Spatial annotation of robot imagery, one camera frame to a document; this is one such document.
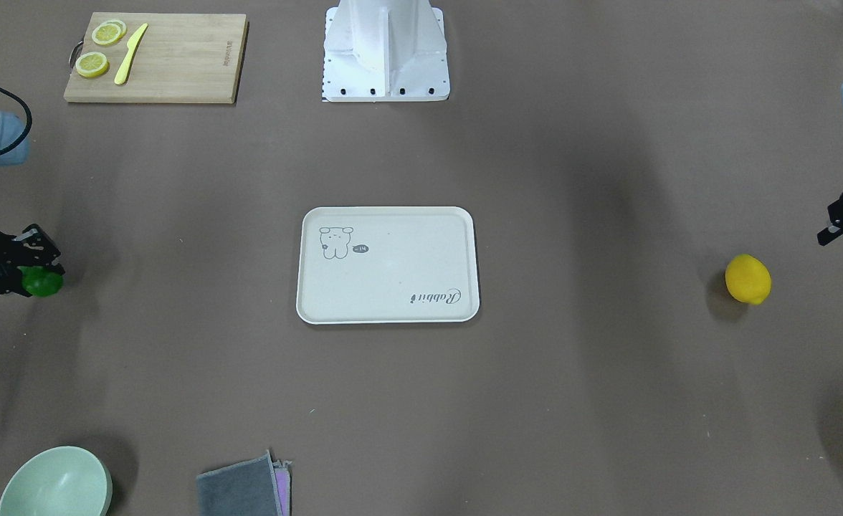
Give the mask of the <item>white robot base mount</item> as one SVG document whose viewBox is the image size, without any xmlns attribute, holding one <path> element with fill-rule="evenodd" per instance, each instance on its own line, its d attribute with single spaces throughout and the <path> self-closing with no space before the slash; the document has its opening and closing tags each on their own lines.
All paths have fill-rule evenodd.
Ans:
<svg viewBox="0 0 843 516">
<path fill-rule="evenodd" d="M 324 102 L 449 98 L 444 13 L 430 2 L 340 1 L 324 20 Z"/>
</svg>

